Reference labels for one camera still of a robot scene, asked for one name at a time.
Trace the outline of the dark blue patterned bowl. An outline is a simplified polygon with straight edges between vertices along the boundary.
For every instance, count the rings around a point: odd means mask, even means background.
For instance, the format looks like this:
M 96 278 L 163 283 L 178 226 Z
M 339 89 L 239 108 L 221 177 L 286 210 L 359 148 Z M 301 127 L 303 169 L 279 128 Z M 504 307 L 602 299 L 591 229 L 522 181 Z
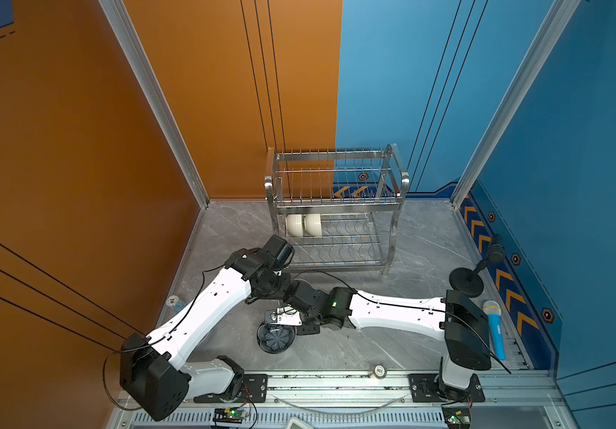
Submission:
M 296 337 L 291 325 L 269 325 L 263 323 L 257 330 L 257 343 L 268 354 L 279 354 L 288 350 Z

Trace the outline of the cream white bowl top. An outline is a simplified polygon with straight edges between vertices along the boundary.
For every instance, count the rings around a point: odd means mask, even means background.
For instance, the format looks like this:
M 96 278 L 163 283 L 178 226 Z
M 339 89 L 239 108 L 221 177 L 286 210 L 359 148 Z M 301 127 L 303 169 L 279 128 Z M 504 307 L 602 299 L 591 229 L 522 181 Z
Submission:
M 304 236 L 304 217 L 301 214 L 288 214 L 285 219 L 286 232 L 292 237 Z

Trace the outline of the cream white bowl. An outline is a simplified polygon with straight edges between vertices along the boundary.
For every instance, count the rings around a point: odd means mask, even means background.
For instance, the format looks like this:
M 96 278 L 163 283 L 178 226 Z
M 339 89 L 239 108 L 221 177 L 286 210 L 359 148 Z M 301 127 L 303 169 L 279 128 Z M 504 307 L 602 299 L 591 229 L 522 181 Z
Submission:
M 307 214 L 304 216 L 304 230 L 311 237 L 321 238 L 323 236 L 321 215 Z
M 301 214 L 288 214 L 285 219 L 286 232 L 292 237 L 304 236 L 304 217 Z

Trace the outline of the stainless steel dish rack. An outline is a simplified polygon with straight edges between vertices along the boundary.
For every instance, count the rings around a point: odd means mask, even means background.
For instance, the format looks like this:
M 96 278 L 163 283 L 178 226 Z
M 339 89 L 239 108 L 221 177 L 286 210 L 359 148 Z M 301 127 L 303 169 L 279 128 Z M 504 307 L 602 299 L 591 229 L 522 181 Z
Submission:
M 295 249 L 291 270 L 389 272 L 410 189 L 397 145 L 270 148 L 264 189 L 275 234 Z M 290 236 L 285 219 L 294 214 L 320 214 L 323 236 Z

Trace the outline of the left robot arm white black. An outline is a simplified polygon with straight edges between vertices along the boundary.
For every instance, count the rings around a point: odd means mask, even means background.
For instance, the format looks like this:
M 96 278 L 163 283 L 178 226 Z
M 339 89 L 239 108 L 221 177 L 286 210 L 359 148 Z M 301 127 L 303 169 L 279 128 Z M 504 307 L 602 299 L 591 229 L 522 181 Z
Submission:
M 188 359 L 239 303 L 280 300 L 291 282 L 285 269 L 293 254 L 293 247 L 277 235 L 261 248 L 234 252 L 183 310 L 146 336 L 132 334 L 123 342 L 117 352 L 120 386 L 155 421 L 170 416 L 184 401 L 204 395 L 236 400 L 245 372 L 233 359 Z

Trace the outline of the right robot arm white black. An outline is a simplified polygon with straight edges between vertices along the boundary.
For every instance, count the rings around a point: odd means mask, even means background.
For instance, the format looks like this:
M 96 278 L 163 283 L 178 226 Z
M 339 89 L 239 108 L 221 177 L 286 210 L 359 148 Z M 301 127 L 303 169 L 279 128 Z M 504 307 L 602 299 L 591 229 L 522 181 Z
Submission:
M 324 326 L 348 326 L 413 332 L 442 341 L 447 351 L 434 386 L 444 400 L 468 400 L 476 390 L 472 377 L 492 368 L 488 316 L 459 291 L 448 290 L 441 298 L 403 299 L 350 286 L 324 292 L 295 280 L 277 310 L 276 321 L 298 326 L 304 334 L 316 334 Z

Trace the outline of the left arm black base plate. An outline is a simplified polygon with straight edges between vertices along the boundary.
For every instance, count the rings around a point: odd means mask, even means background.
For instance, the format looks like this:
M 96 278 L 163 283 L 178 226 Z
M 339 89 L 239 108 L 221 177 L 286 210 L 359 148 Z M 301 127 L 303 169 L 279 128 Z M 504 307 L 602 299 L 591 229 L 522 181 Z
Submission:
M 241 404 L 248 398 L 253 403 L 264 403 L 268 393 L 268 375 L 267 374 L 246 374 L 243 376 L 243 381 L 239 382 L 238 392 L 234 395 L 206 394 L 193 399 L 197 404 Z

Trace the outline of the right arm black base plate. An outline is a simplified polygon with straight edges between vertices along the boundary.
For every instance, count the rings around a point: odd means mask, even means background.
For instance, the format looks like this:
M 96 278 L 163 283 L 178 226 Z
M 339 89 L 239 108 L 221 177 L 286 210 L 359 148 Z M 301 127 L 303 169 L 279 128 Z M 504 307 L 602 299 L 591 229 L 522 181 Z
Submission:
M 466 389 L 444 384 L 439 373 L 411 374 L 408 375 L 408 382 L 415 403 L 486 401 L 479 377 L 475 374 L 470 378 L 470 385 Z

